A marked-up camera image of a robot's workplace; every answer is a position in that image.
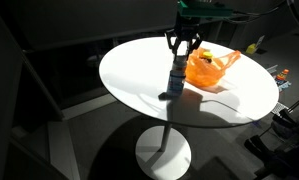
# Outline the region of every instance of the plastic bag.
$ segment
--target plastic bag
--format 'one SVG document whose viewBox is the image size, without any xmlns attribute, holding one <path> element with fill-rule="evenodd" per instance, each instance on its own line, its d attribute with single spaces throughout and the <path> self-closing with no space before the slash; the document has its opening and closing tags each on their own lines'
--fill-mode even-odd
<svg viewBox="0 0 299 180">
<path fill-rule="evenodd" d="M 236 60 L 240 58 L 240 51 L 234 51 L 226 56 L 212 58 L 209 63 L 202 59 L 203 48 L 194 50 L 188 59 L 186 69 L 186 81 L 197 87 L 213 86 L 225 75 L 228 69 Z"/>
</svg>

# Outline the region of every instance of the floor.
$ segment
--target floor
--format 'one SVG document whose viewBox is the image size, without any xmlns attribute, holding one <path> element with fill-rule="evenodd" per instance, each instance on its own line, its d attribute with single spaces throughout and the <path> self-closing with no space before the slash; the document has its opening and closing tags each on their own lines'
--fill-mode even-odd
<svg viewBox="0 0 299 180">
<path fill-rule="evenodd" d="M 288 80 L 292 85 L 280 94 L 279 101 L 291 106 L 299 99 L 299 29 L 263 43 L 261 49 L 265 53 L 250 57 L 265 68 L 278 65 L 278 71 L 290 70 Z M 253 173 L 263 164 L 245 149 L 243 143 L 269 127 L 271 117 L 268 114 L 258 124 L 229 129 L 174 125 L 173 128 L 186 137 L 192 151 L 191 166 L 180 179 L 253 179 Z M 81 180 L 150 179 L 137 165 L 135 144 L 142 132 L 157 125 L 164 124 L 120 102 L 70 119 L 69 128 Z M 270 133 L 262 139 L 270 148 L 279 145 Z M 266 178 L 275 179 L 279 178 L 274 175 Z"/>
</svg>

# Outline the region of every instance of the yellow object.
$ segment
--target yellow object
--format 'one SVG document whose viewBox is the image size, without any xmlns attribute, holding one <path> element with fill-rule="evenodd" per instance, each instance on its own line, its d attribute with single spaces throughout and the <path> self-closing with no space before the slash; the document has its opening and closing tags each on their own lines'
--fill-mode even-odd
<svg viewBox="0 0 299 180">
<path fill-rule="evenodd" d="M 250 44 L 246 50 L 246 53 L 253 54 L 256 51 L 256 44 Z"/>
<path fill-rule="evenodd" d="M 206 59 L 212 59 L 212 54 L 210 52 L 204 52 L 203 53 L 203 58 L 206 58 Z"/>
</svg>

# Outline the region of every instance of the cable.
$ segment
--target cable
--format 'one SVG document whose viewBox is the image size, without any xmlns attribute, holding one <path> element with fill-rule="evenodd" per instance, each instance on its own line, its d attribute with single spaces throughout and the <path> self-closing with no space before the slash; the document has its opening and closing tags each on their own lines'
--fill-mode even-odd
<svg viewBox="0 0 299 180">
<path fill-rule="evenodd" d="M 231 20 L 231 19 L 228 19 L 228 18 L 224 18 L 224 20 L 229 22 L 229 23 L 232 23 L 232 24 L 248 24 L 250 22 L 253 22 L 253 21 L 259 19 L 263 15 L 268 15 L 268 14 L 271 14 L 271 13 L 277 11 L 280 7 L 285 5 L 286 2 L 287 2 L 286 0 L 280 2 L 275 8 L 273 8 L 273 9 L 267 11 L 267 12 L 264 12 L 264 13 L 245 13 L 245 12 L 240 12 L 240 11 L 234 11 L 235 14 L 256 16 L 255 18 L 252 18 L 252 19 L 249 19 L 249 20 L 235 21 L 235 20 Z"/>
<path fill-rule="evenodd" d="M 286 3 L 286 0 L 283 0 L 276 7 L 274 7 L 273 9 L 271 9 L 267 12 L 264 12 L 264 13 L 245 13 L 245 12 L 240 12 L 240 11 L 234 11 L 234 13 L 240 14 L 240 15 L 248 15 L 248 16 L 263 16 L 263 15 L 271 14 L 271 13 L 277 11 L 280 7 L 285 5 L 285 3 Z"/>
<path fill-rule="evenodd" d="M 202 101 L 202 103 L 207 103 L 207 102 L 216 102 L 216 103 L 218 103 L 218 104 L 221 104 L 221 105 L 223 105 L 223 106 L 226 106 L 227 108 L 229 108 L 229 109 L 235 111 L 236 113 L 241 114 L 242 116 L 244 116 L 245 118 L 249 119 L 250 121 L 256 121 L 256 120 L 251 119 L 250 117 L 244 115 L 242 112 L 238 111 L 237 109 L 235 109 L 235 108 L 233 108 L 233 107 L 231 107 L 231 106 L 229 106 L 229 105 L 227 105 L 227 104 L 225 104 L 225 103 L 222 103 L 222 102 L 220 102 L 220 101 L 217 101 L 217 100 L 205 100 L 205 101 Z"/>
<path fill-rule="evenodd" d="M 294 19 L 297 21 L 298 25 L 299 25 L 299 14 L 295 8 L 295 5 L 294 5 L 294 1 L 293 0 L 287 0 L 287 3 L 288 3 L 288 6 L 289 6 L 289 9 L 291 11 L 291 14 L 293 15 Z"/>
<path fill-rule="evenodd" d="M 261 16 L 259 17 L 255 17 L 253 19 L 249 19 L 249 20 L 245 20 L 245 21 L 235 21 L 235 20 L 231 20 L 231 19 L 228 19 L 228 18 L 224 18 L 225 21 L 229 22 L 229 23 L 232 23 L 232 24 L 248 24 L 250 22 L 253 22 L 257 19 L 259 19 Z"/>
</svg>

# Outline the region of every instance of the table top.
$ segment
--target table top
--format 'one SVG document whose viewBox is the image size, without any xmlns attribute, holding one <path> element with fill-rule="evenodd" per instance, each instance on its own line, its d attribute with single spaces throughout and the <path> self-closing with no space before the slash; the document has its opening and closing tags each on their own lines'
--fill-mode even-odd
<svg viewBox="0 0 299 180">
<path fill-rule="evenodd" d="M 201 47 L 210 49 L 214 57 L 233 51 L 205 41 Z M 217 86 L 201 90 L 185 82 L 180 97 L 159 100 L 158 96 L 167 90 L 172 63 L 166 38 L 144 38 L 109 51 L 101 61 L 99 73 L 108 91 L 125 105 L 153 118 L 186 126 L 223 128 L 250 123 L 270 113 L 278 101 L 274 79 L 244 55 L 226 70 Z"/>
</svg>

